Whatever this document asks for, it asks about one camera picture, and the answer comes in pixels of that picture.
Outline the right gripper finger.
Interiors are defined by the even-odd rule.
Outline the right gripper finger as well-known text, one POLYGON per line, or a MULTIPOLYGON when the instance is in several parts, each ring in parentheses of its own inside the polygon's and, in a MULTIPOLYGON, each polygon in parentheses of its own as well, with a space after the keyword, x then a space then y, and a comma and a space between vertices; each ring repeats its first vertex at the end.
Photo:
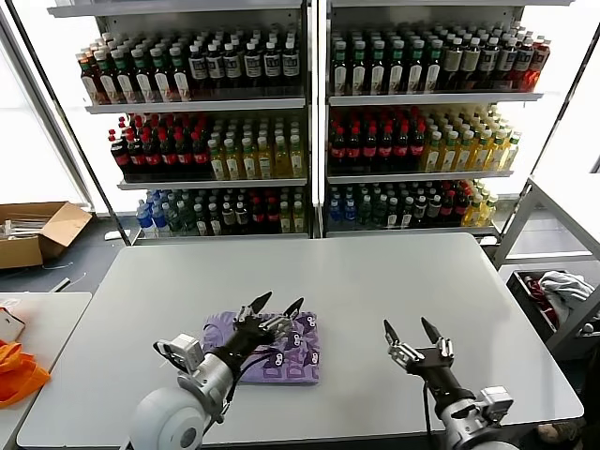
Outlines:
POLYGON ((445 359, 454 358, 454 344, 451 339, 443 337, 438 328, 425 317, 421 318, 421 324, 429 341, 439 350, 441 357, 445 359))
POLYGON ((410 345, 401 342, 396 330, 387 320, 383 321, 384 336, 388 343, 388 354, 399 366, 406 367, 418 361, 418 352, 410 345))

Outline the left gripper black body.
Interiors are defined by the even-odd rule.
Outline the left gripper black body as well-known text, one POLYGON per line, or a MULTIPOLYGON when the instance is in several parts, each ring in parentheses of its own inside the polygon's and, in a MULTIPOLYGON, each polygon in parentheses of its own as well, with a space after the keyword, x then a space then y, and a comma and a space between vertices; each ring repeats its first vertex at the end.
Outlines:
POLYGON ((219 347, 219 359, 230 370, 240 370, 258 347, 270 345, 275 340, 275 334, 260 321, 236 322, 231 337, 219 347))

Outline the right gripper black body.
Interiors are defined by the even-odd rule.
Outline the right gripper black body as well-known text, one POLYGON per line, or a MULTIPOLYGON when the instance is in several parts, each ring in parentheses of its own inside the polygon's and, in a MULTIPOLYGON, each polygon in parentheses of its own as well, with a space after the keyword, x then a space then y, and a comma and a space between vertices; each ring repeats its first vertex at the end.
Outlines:
POLYGON ((407 372, 421 377, 435 398, 459 398, 462 386, 451 370, 453 360, 442 357, 437 348, 420 349, 419 352, 424 358, 410 361, 406 366, 407 372))

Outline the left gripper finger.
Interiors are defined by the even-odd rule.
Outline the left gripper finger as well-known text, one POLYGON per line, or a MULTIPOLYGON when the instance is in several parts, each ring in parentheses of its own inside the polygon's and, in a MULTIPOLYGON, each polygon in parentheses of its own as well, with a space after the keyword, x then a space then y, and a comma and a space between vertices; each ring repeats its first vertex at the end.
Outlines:
POLYGON ((273 292, 266 292, 258 297, 256 297, 252 302, 248 305, 241 306, 239 312, 235 315, 233 322, 234 323, 244 323, 248 318, 256 318, 258 314, 262 311, 268 300, 271 298, 273 292))
POLYGON ((270 337, 284 337, 293 328, 293 321, 299 315, 304 298, 294 301, 283 313, 260 324, 260 329, 270 337))

